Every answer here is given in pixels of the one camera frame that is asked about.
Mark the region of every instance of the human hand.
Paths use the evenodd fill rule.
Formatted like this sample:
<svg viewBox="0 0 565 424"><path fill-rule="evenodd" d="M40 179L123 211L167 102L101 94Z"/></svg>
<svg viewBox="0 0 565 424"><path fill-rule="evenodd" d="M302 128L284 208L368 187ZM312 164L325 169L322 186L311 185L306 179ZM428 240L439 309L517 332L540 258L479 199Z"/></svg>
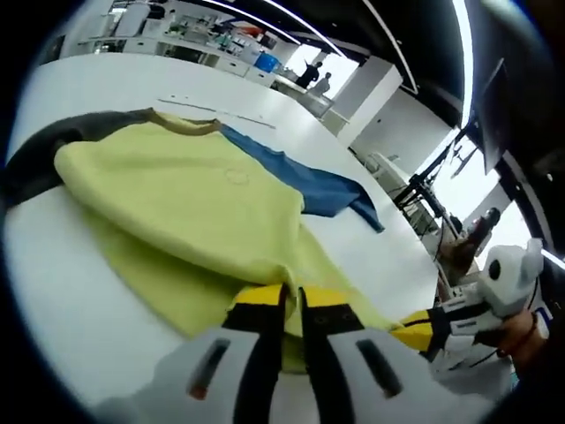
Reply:
<svg viewBox="0 0 565 424"><path fill-rule="evenodd" d="M512 358L518 376L546 342L538 331L534 317L531 312L523 310L501 326L503 336L497 347L502 356L509 355Z"/></svg>

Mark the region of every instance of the led light strip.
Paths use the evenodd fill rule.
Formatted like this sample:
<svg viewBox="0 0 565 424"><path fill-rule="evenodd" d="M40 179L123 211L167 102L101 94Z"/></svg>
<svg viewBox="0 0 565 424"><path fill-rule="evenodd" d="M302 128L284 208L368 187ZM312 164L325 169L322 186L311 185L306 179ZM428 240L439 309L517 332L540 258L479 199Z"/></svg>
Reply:
<svg viewBox="0 0 565 424"><path fill-rule="evenodd" d="M303 26L305 26L306 28L308 28L310 31L312 31L313 33L315 33L316 35L318 35L329 47L331 47L339 56L341 57L346 57L345 54L339 50L339 48L332 43L326 36L322 35L322 33L320 31L318 31L316 28L314 28L312 25L310 25L308 22L306 22L305 20L303 20L302 18L300 18L298 15L295 15L294 13L292 13L291 11L289 11L288 9L285 9L284 7L282 7L281 5L273 2L272 0L261 0L267 4L270 4L273 7L276 7L279 11L287 14L288 16L290 16L291 18L293 18L294 20L296 20L296 22L302 24Z"/></svg>
<svg viewBox="0 0 565 424"><path fill-rule="evenodd" d="M297 40L296 38L294 38L292 35L285 33L283 30L277 28L276 26L272 26L271 24L269 24L268 22L265 22L263 19L257 18L256 16L253 16L251 13L247 13L246 11L240 11L238 8L230 6L228 4L224 4L224 3L220 3L220 2L216 2L215 0L202 0L205 3L210 3L210 4L215 4L216 6L220 6L223 7L224 9L228 9L229 11L236 11L237 13L240 13L248 18L254 19L257 22L260 22L261 24L263 24L265 27L268 27L270 29L272 29L273 31L275 31L276 33L288 38L289 40L291 40L292 42L295 42L296 44L300 45L302 44L299 40Z"/></svg>
<svg viewBox="0 0 565 424"><path fill-rule="evenodd" d="M463 110L461 113L461 128L469 123L471 116L471 105L473 100L473 40L471 36L471 24L469 23L469 14L465 6L465 0L453 0L453 7L456 10L457 22L459 23L459 33L461 34L461 43L463 45Z"/></svg>
<svg viewBox="0 0 565 424"><path fill-rule="evenodd" d="M410 79L410 83L412 84L413 89L410 90L410 91L412 93L414 93L415 95L417 95L418 94L418 86L416 85L416 81L414 80L414 76L412 75L412 72L410 71L410 68L408 67L408 63L406 62L406 58L404 57L402 51L400 50L400 46L398 45L396 38L392 35L390 30L388 29L387 24L385 24L385 21L382 20L382 18L380 17L380 14L374 8L374 6L371 4L371 2L369 0L363 0L363 3L365 3L365 6L367 6L367 9L369 9L369 11L371 11L373 16L379 21L380 27L382 27L382 30L385 32L388 39L392 43L392 46L395 48L396 54L398 54L398 57L400 57L400 61L403 63L404 70L406 70L406 73L408 74L408 78Z"/></svg>
<svg viewBox="0 0 565 424"><path fill-rule="evenodd" d="M559 268L564 269L565 270L565 262L563 262L561 259L559 259L557 256L555 256L554 254L550 254L547 250L542 249L541 250L541 254L543 254L549 261L553 262L555 265L557 265Z"/></svg>

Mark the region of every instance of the fabric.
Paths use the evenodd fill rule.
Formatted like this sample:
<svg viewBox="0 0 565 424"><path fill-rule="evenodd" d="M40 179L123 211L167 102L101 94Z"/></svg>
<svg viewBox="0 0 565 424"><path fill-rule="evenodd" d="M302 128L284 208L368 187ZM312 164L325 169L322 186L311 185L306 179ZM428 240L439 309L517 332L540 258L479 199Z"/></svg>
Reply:
<svg viewBox="0 0 565 424"><path fill-rule="evenodd" d="M275 152L227 125L222 125L220 131L281 181L299 190L304 195L303 213L332 217L349 206L377 232L384 231L371 198L358 182L308 168L293 161L284 152Z"/></svg>
<svg viewBox="0 0 565 424"><path fill-rule="evenodd" d="M221 130L228 140L256 158L281 181L303 194L303 213L331 217L351 206L376 231L384 230L371 199L357 182L324 170L308 168L289 159L283 152L265 148L219 121L187 121L152 109L97 112L69 117L34 134L16 152L3 172L2 188L9 206L18 205L62 183L53 165L53 158L60 147L82 140L99 141L128 125L145 122L154 122L171 131L181 132L192 123L191 135Z"/></svg>
<svg viewBox="0 0 565 424"><path fill-rule="evenodd" d="M370 327L389 329L300 221L300 192L221 133L186 122L129 125L58 149L56 170L86 206L109 265L182 334L220 325L257 284L342 290ZM299 310L287 306L284 369L303 369Z"/></svg>

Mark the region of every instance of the laboratory bench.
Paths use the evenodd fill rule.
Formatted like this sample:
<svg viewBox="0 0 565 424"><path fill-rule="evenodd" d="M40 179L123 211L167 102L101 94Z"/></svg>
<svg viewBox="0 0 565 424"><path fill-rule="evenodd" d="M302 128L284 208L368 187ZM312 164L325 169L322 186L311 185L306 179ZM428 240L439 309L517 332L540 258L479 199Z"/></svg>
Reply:
<svg viewBox="0 0 565 424"><path fill-rule="evenodd" d="M173 57L232 73L264 87L271 87L275 81L274 72L265 72L217 47L189 42L165 34L159 37L91 37L79 42L79 46L80 55L121 52Z"/></svg>

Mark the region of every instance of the window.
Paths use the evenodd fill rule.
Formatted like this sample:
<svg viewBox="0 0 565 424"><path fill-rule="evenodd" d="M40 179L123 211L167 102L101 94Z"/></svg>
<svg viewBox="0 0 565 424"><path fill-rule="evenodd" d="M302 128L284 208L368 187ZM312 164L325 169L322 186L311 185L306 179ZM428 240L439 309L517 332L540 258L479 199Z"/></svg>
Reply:
<svg viewBox="0 0 565 424"><path fill-rule="evenodd" d="M526 248L531 239L530 230L524 220L522 212L513 201L502 212L501 220L493 228L493 237L488 241L483 252L477 257L477 264L482 269L485 267L488 251L493 246L520 246Z"/></svg>
<svg viewBox="0 0 565 424"><path fill-rule="evenodd" d="M457 144L457 151L454 157L452 150L441 166L433 190L445 209L463 221L498 184L500 176L496 170L485 175L483 154L467 137ZM462 161L471 154L471 159L460 170Z"/></svg>
<svg viewBox="0 0 565 424"><path fill-rule="evenodd" d="M306 70L306 63L312 61L320 54L321 50L317 47L302 44L297 51L290 57L286 67L291 69L296 75L302 75Z"/></svg>
<svg viewBox="0 0 565 424"><path fill-rule="evenodd" d="M351 74L359 67L359 63L334 53L329 54L323 63L324 65L320 68L320 77L323 78L326 72L332 74L332 78L329 80L329 91L324 95L328 99L333 99L348 81Z"/></svg>

